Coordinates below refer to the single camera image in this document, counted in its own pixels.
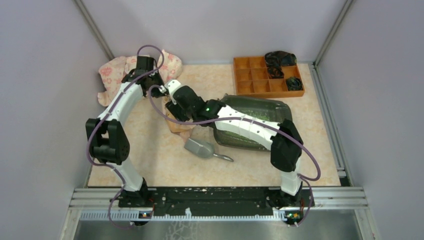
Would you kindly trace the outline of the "silver metal scoop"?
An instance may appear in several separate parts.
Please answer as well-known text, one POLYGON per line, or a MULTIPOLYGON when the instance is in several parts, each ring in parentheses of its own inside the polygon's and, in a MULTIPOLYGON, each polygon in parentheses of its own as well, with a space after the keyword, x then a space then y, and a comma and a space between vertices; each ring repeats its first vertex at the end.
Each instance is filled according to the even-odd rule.
POLYGON ((202 159, 210 159, 212 157, 215 157, 229 162, 234 162, 231 157, 216 153, 214 145, 205 140, 189 138, 185 142, 184 148, 190 153, 202 159))

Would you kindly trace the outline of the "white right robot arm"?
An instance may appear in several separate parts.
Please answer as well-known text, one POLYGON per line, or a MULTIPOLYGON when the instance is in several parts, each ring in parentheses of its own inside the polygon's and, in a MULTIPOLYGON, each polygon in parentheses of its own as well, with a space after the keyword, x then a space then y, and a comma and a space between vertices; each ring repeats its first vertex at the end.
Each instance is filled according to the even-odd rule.
POLYGON ((219 100, 203 100, 192 88, 171 81, 160 88, 170 98, 165 107, 182 125, 198 125, 230 132, 253 140, 270 151, 271 165, 280 171, 280 193, 275 204, 295 206, 301 200, 302 180, 298 161, 304 152, 303 140, 295 124, 267 121, 250 116, 219 100))

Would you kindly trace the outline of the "pink cat litter bag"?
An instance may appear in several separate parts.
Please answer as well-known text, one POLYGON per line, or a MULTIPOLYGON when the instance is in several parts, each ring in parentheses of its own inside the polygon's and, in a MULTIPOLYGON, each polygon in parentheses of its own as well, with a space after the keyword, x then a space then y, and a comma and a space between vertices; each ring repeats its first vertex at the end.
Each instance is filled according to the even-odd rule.
MULTIPOLYGON (((161 98, 161 108, 162 113, 165 114, 168 118, 172 120, 176 120, 176 118, 171 114, 171 112, 166 108, 166 104, 170 101, 170 99, 167 96, 164 96, 161 98)), ((184 143, 187 142, 187 140, 191 137, 194 125, 181 125, 177 124, 175 122, 165 120, 166 124, 170 130, 171 133, 178 135, 184 143)))

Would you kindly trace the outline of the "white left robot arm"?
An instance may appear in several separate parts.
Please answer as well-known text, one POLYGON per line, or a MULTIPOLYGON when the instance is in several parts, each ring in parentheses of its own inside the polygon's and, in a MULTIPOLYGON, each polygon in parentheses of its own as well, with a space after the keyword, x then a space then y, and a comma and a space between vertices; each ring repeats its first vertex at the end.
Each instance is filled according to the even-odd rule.
POLYGON ((157 61, 139 55, 136 67, 122 79, 111 104, 97 118, 85 123, 85 154, 93 166, 110 168, 122 181, 116 200, 121 208, 144 207, 150 203, 146 180, 130 160, 130 143, 124 125, 136 103, 151 85, 163 85, 157 61))

